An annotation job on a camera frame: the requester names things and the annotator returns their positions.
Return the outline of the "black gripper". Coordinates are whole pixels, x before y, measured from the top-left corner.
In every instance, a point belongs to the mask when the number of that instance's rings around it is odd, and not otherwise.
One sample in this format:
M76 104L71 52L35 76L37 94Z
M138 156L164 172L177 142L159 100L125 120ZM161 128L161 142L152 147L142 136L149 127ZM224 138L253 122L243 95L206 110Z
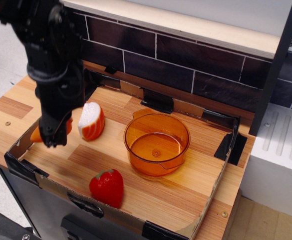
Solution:
M70 62L60 75L36 82L35 94L40 100L39 133L48 148L67 144L65 120L73 109L83 106L83 63Z

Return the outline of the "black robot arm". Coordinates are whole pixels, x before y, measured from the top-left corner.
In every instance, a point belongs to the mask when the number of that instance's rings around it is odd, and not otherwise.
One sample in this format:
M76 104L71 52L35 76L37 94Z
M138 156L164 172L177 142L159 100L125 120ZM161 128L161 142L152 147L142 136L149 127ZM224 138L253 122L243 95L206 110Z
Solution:
M39 133L49 147L67 144L67 121L84 105L81 36L58 0L0 0L0 22L23 44L26 71L40 101Z

